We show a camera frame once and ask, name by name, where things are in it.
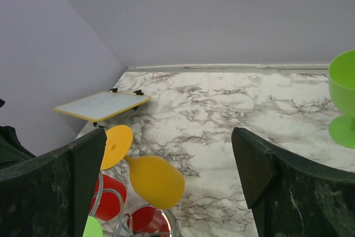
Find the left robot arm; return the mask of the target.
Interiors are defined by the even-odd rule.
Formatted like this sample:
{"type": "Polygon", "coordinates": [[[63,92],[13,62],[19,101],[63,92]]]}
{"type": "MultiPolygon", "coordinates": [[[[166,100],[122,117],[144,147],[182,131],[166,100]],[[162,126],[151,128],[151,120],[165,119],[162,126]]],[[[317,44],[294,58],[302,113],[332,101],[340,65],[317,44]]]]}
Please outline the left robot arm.
{"type": "Polygon", "coordinates": [[[36,156],[21,145],[16,130],[11,126],[0,126],[1,129],[1,170],[20,164],[36,156]]]}

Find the red wine glass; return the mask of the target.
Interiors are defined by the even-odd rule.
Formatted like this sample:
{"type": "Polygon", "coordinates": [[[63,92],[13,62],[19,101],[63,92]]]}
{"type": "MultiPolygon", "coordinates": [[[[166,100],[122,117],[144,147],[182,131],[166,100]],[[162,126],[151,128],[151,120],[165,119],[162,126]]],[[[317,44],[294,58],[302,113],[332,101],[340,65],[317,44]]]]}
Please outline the red wine glass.
{"type": "Polygon", "coordinates": [[[126,198],[127,189],[122,182],[105,174],[100,175],[90,206],[92,216],[103,221],[122,218],[128,232],[135,235],[171,236],[170,222],[163,211],[144,205],[131,214],[126,213],[126,198]]]}

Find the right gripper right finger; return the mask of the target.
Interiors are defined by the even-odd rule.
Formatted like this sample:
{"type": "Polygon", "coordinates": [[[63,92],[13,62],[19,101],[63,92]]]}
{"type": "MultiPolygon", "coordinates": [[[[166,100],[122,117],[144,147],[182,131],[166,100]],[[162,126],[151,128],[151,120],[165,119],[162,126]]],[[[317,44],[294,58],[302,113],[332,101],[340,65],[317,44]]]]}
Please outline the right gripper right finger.
{"type": "Polygon", "coordinates": [[[259,236],[354,236],[354,174],[280,148],[246,128],[232,149],[259,236]]]}

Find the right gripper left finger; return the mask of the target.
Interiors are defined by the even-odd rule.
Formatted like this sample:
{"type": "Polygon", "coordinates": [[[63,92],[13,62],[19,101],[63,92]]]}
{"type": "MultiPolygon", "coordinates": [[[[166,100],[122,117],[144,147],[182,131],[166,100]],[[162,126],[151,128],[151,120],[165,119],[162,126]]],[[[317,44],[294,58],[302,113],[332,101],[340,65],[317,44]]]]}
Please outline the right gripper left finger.
{"type": "Polygon", "coordinates": [[[1,170],[1,236],[82,236],[107,137],[75,141],[1,170]]]}

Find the green wine glass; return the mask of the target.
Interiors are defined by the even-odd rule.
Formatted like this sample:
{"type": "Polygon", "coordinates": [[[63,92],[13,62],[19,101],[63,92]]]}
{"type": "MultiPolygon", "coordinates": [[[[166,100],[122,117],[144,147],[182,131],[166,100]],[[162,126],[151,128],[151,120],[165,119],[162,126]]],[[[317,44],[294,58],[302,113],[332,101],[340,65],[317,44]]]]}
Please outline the green wine glass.
{"type": "Polygon", "coordinates": [[[103,237],[102,226],[95,217],[88,216],[83,237],[103,237]]]}
{"type": "Polygon", "coordinates": [[[329,95],[342,113],[331,121],[328,132],[337,144],[354,148],[354,50],[338,55],[328,68],[329,95]]]}

